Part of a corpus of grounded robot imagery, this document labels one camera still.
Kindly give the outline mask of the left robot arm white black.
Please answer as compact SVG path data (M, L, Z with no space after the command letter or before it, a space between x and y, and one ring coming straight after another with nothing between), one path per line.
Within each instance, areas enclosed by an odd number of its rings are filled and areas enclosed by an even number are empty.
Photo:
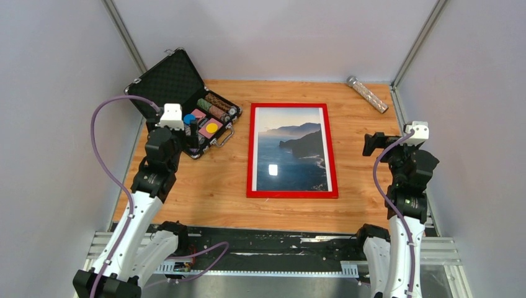
M187 227L170 221L158 227L144 248L140 246L176 181L183 149L198 143L195 132L186 134L187 127L181 120L162 120L148 134L146 155L133 179L126 212L92 267L79 270L73 278L78 297L140 297L166 258L189 251Z

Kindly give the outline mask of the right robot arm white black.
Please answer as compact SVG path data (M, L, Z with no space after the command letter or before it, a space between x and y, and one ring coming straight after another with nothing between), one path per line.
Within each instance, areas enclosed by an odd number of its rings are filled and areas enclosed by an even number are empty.
M427 220L427 184L439 160L420 144L415 132L365 135L363 156L382 152L373 164L373 181L385 200L388 228L365 224L354 250L366 259L372 297L421 297L421 243Z

